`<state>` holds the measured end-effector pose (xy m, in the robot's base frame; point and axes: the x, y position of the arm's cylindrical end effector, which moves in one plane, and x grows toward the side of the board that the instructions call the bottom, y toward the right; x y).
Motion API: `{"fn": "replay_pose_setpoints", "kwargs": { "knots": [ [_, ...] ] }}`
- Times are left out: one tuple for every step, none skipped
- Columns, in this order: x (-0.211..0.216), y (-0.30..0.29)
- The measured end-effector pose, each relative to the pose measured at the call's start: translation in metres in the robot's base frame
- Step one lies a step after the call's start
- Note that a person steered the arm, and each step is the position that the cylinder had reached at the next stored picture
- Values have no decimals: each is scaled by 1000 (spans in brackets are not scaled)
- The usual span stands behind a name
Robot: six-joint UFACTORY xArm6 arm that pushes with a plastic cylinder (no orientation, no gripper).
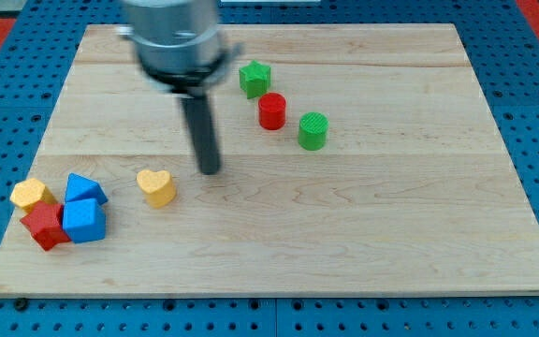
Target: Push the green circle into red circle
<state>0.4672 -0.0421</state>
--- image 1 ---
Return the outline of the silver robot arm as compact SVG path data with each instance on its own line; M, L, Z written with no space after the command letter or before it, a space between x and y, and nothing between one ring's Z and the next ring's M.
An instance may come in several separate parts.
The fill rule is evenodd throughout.
M205 175L222 166L210 90L226 78L242 45L229 44L212 0L122 0L127 26L146 76L182 104L197 160Z

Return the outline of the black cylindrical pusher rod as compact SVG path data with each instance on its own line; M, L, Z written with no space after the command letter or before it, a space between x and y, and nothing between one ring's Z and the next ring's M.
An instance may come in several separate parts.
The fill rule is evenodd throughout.
M198 170L204 175L220 171L221 155L215 134L209 99L190 96L181 99L182 111L195 151Z

